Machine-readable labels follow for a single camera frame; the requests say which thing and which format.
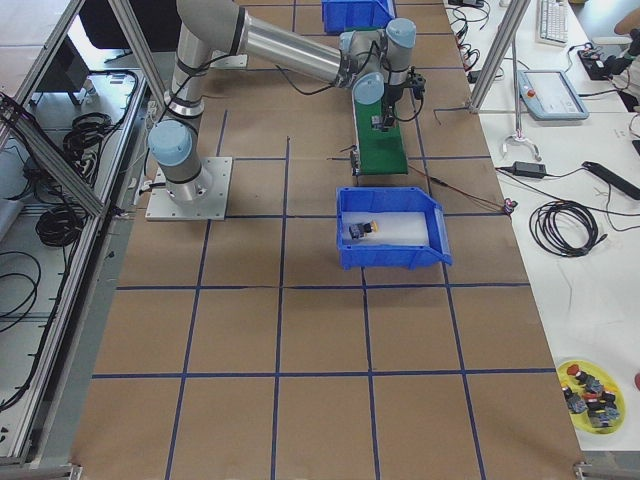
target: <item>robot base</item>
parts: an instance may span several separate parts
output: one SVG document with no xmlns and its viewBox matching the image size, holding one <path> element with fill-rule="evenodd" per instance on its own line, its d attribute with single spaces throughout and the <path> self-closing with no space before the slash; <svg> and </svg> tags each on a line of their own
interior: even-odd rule
<svg viewBox="0 0 640 480">
<path fill-rule="evenodd" d="M 157 188 L 151 192 L 146 219 L 150 221 L 224 220 L 232 165 L 231 157 L 203 158 L 203 168 L 207 169 L 213 177 L 213 185 L 204 198 L 193 203 L 178 203 L 169 196 L 166 189 Z M 164 181 L 164 173 L 158 169 L 154 182 L 164 183 Z"/>
</svg>

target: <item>yellow plate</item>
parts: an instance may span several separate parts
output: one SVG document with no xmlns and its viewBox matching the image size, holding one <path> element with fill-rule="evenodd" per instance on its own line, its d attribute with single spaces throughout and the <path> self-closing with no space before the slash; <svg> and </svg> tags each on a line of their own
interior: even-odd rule
<svg viewBox="0 0 640 480">
<path fill-rule="evenodd" d="M 624 422 L 626 413 L 624 398 L 622 397 L 622 392 L 618 388 L 618 385 L 613 381 L 613 378 L 611 378 L 609 374 L 599 366 L 591 362 L 587 362 L 586 360 L 569 360 L 558 367 L 558 378 L 560 379 L 560 383 L 566 383 L 567 385 L 569 385 L 574 393 L 577 393 L 580 396 L 585 393 L 584 388 L 582 387 L 582 385 L 578 384 L 578 381 L 575 379 L 575 377 L 567 373 L 567 368 L 569 368 L 574 363 L 580 365 L 580 370 L 593 375 L 598 380 L 600 380 L 600 383 L 602 385 L 615 393 L 616 406 L 618 407 L 618 411 L 620 412 L 620 417 L 617 420 L 613 420 L 610 427 L 593 428 L 586 411 L 582 413 L 571 413 L 571 421 L 573 422 L 573 426 L 579 428 L 580 430 L 584 430 L 585 432 L 596 433 L 599 435 L 615 432 L 618 428 L 620 428 L 622 422 Z"/>
</svg>

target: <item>blue storage bin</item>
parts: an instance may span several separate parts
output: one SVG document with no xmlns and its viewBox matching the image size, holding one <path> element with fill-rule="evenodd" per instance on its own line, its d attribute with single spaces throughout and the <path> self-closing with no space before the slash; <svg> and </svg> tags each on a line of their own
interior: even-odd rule
<svg viewBox="0 0 640 480">
<path fill-rule="evenodd" d="M 340 263 L 344 269 L 407 267 L 413 270 L 416 267 L 426 267 L 437 262 L 452 264 L 442 206 L 421 189 L 415 187 L 338 188 L 337 204 L 337 245 Z M 402 217 L 404 213 L 400 212 L 412 213 Z M 426 227 L 426 231 L 422 232 L 425 241 L 413 245 L 402 244 L 402 242 L 394 244 L 393 240 L 389 243 L 377 243 L 375 236 L 378 233 L 356 240 L 346 236 L 345 232 L 348 232 L 349 224 L 353 224 L 352 219 L 362 217 L 368 219 L 362 221 L 378 221 L 376 215 L 418 218 Z M 379 233 L 385 234 L 382 230 L 380 227 Z"/>
<path fill-rule="evenodd" d="M 384 28 L 394 18 L 391 0 L 322 0 L 322 22 L 326 33 L 338 34 L 354 28 Z"/>
</svg>

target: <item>hand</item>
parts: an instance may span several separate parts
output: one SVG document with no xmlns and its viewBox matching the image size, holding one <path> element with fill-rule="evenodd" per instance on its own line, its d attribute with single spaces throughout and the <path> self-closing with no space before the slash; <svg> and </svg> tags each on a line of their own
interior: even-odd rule
<svg viewBox="0 0 640 480">
<path fill-rule="evenodd" d="M 604 61 L 604 66 L 607 69 L 607 75 L 620 75 L 622 72 L 624 72 L 625 68 L 631 65 L 631 62 L 633 62 L 633 60 L 611 55 Z"/>
<path fill-rule="evenodd" d="M 631 45 L 629 45 L 628 53 L 629 55 L 637 57 L 640 55 L 640 30 L 634 28 L 629 32 L 629 35 L 631 35 L 633 41 L 631 42 Z"/>
</svg>

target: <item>white table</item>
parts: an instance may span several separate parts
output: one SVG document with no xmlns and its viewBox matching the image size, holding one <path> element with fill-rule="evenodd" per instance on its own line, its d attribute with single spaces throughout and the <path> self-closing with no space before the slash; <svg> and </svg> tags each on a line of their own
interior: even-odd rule
<svg viewBox="0 0 640 480">
<path fill-rule="evenodd" d="M 491 15 L 486 24 L 470 23 L 465 39 L 481 51 L 474 69 L 482 68 L 498 31 L 505 8 L 498 0 L 489 0 Z M 480 18 L 481 12 L 463 9 L 469 19 Z M 560 48 L 540 44 L 535 38 L 536 0 L 521 22 L 516 36 L 518 59 L 532 69 L 569 68 L 567 51 L 588 39 L 569 9 L 569 41 Z M 461 24 L 455 24 L 458 30 Z M 567 76 L 578 93 L 594 93 L 610 88 L 608 82 L 591 81 L 576 51 L 571 52 L 573 66 Z M 502 63 L 504 78 L 492 84 L 483 105 L 480 120 L 495 166 L 508 166 L 514 161 L 533 162 L 532 152 L 524 146 L 509 146 L 502 156 L 504 139 L 515 129 L 513 76 L 511 61 Z M 626 111 L 617 93 L 585 100 L 591 112 L 582 122 L 536 122 L 528 114 L 522 118 L 523 132 L 540 149 L 543 163 L 551 174 L 561 175 L 575 170 L 583 161 L 603 164 L 631 183 L 640 186 L 640 156 L 635 151 L 629 132 L 633 114 Z M 640 130 L 640 121 L 636 124 Z M 640 450 L 640 392 L 634 376 L 640 372 L 640 229 L 615 232 L 606 216 L 595 213 L 601 233 L 608 237 L 591 253 L 581 258 L 560 258 L 543 251 L 529 232 L 529 217 L 540 205 L 551 201 L 503 175 L 498 175 L 505 197 L 519 205 L 512 216 L 513 227 L 527 273 L 540 311 L 547 340 L 556 365 L 569 359 L 587 359 L 604 368 L 618 383 L 624 396 L 627 417 L 621 428 L 610 435 L 593 435 L 577 431 L 580 446 L 590 450 Z M 581 171 L 562 179 L 519 179 L 556 195 L 590 206 L 605 208 L 607 185 L 589 172 Z M 640 214 L 640 202 L 612 190 L 610 210 Z M 618 228 L 640 225 L 637 218 L 613 217 Z M 582 243 L 578 230 L 565 232 L 576 243 Z"/>
<path fill-rule="evenodd" d="M 640 156 L 628 131 L 632 117 L 630 113 L 595 113 L 572 126 L 543 126 L 525 115 L 523 127 L 540 147 L 551 174 L 570 172 L 588 160 L 640 185 Z M 496 166 L 532 161 L 530 151 L 521 146 L 509 147 L 505 158 L 501 155 L 502 140 L 513 129 L 512 114 L 480 118 Z M 595 213 L 601 233 L 608 238 L 585 257 L 555 257 L 536 245 L 529 232 L 531 212 L 551 199 L 504 175 L 498 177 L 505 197 L 519 203 L 512 216 L 513 227 L 556 365 L 574 358 L 600 365 L 617 381 L 626 402 L 627 417 L 621 428 L 603 436 L 578 431 L 581 448 L 640 449 L 640 392 L 633 383 L 640 372 L 640 229 L 615 232 L 604 214 Z M 598 208 L 606 205 L 607 185 L 586 171 L 562 179 L 524 180 L 560 198 Z M 615 189 L 609 208 L 640 215 L 640 202 Z M 640 225 L 640 217 L 614 217 L 613 222 L 618 228 Z M 577 244 L 584 241 L 575 240 Z"/>
<path fill-rule="evenodd" d="M 484 22 L 470 22 L 469 32 L 465 39 L 466 43 L 470 43 L 472 48 L 480 50 L 481 56 L 478 63 L 474 66 L 474 70 L 482 68 L 484 61 L 489 54 L 491 43 L 498 32 L 502 18 L 506 12 L 506 8 L 499 6 L 498 0 L 488 0 L 491 5 L 491 14 L 488 22 L 481 29 Z M 480 19 L 483 17 L 482 12 L 472 8 L 464 8 L 463 13 L 469 20 Z M 449 10 L 449 18 L 455 18 L 454 12 Z M 569 40 L 563 48 L 553 45 L 546 45 L 535 42 L 535 15 L 536 0 L 532 0 L 529 8 L 522 19 L 520 27 L 516 35 L 517 59 L 526 64 L 529 68 L 566 70 L 566 73 L 573 84 L 577 93 L 596 93 L 609 90 L 611 84 L 607 81 L 592 81 L 589 79 L 587 72 L 582 67 L 577 56 L 579 48 L 575 48 L 567 56 L 569 48 L 573 45 L 580 45 L 588 41 L 588 38 L 573 11 L 569 8 Z M 460 22 L 453 26 L 454 30 L 458 30 L 462 24 Z M 483 112 L 513 112 L 513 74 L 511 60 L 505 60 L 502 63 L 504 77 L 493 83 L 485 101 L 481 105 Z M 626 109 L 617 93 L 607 93 L 597 97 L 589 97 L 585 99 L 585 104 L 590 112 L 626 112 Z"/>
</svg>

